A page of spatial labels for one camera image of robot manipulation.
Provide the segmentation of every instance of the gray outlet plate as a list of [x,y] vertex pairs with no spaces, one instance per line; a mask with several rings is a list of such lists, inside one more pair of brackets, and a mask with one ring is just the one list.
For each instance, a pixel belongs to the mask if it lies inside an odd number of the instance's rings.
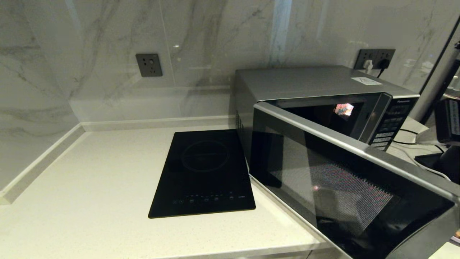
[[380,62],[383,59],[391,59],[395,54],[395,49],[361,49],[353,69],[364,69],[364,62],[372,60],[373,69],[381,69]]
[[136,54],[142,77],[161,77],[160,59],[158,54]]

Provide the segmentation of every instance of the microwave window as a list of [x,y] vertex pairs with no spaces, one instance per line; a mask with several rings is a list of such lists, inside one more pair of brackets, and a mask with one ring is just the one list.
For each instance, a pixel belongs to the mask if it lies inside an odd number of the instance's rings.
[[255,132],[250,173],[355,259],[385,258],[452,206],[325,140],[302,130],[296,136]]
[[363,102],[339,103],[284,109],[297,116],[349,136],[355,127],[363,104]]

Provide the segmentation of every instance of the silver microwave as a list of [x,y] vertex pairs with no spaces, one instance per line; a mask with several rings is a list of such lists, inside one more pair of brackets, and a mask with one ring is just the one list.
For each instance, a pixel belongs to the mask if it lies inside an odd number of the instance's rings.
[[420,96],[344,66],[237,70],[233,90],[236,126],[248,160],[258,102],[385,151]]
[[[315,74],[316,79],[304,77]],[[327,97],[324,98],[326,102],[307,102],[298,96],[284,101],[330,106],[334,114],[338,113],[337,104],[357,107],[358,100],[373,106],[366,108],[362,104],[359,116],[346,132],[289,109],[304,105],[285,105],[286,102],[281,102],[283,99],[271,98],[252,102],[256,97],[249,85],[253,83],[261,84],[259,97],[266,96],[264,87],[266,93],[273,93],[271,87],[274,86],[280,96],[288,97],[294,94],[291,84],[296,82],[298,86],[312,82],[328,85],[326,82],[330,79],[321,79],[320,75],[338,77],[335,83],[349,87],[347,91],[351,93],[343,94],[344,89],[331,90],[330,93],[342,94],[319,96]],[[382,148],[372,147],[372,143],[390,142],[372,140],[382,138],[377,134],[397,131],[402,122],[391,129],[393,126],[384,125],[388,123],[384,121],[405,118],[416,94],[392,85],[382,86],[382,83],[377,87],[375,100],[369,98],[374,92],[353,92],[350,88],[353,84],[347,82],[344,75],[356,77],[357,74],[343,67],[237,72],[237,127],[249,173],[255,183],[348,258],[428,258],[460,227],[460,186],[391,156]],[[280,80],[280,76],[286,76],[285,80]],[[300,95],[313,91],[298,89]],[[385,104],[380,103],[380,98],[387,100]],[[406,102],[395,103],[394,100]],[[348,120],[341,117],[345,123],[352,119],[351,114],[348,116]],[[358,122],[360,116],[366,118],[362,126]],[[382,127],[390,129],[381,131]]]

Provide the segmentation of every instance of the induction cooktop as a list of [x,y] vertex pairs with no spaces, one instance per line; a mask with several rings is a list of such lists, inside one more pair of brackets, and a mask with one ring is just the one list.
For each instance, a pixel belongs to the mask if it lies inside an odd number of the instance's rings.
[[149,218],[255,209],[235,129],[176,132]]

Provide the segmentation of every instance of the marble backsplash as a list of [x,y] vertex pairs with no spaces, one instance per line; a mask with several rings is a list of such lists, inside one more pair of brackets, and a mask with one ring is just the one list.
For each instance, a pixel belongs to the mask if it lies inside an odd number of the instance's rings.
[[[382,78],[418,92],[460,12],[458,0],[24,4],[82,122],[226,115],[236,69],[352,67],[361,48],[395,48]],[[141,77],[137,53],[158,53],[164,76]]]
[[0,190],[77,125],[20,1],[0,5]]

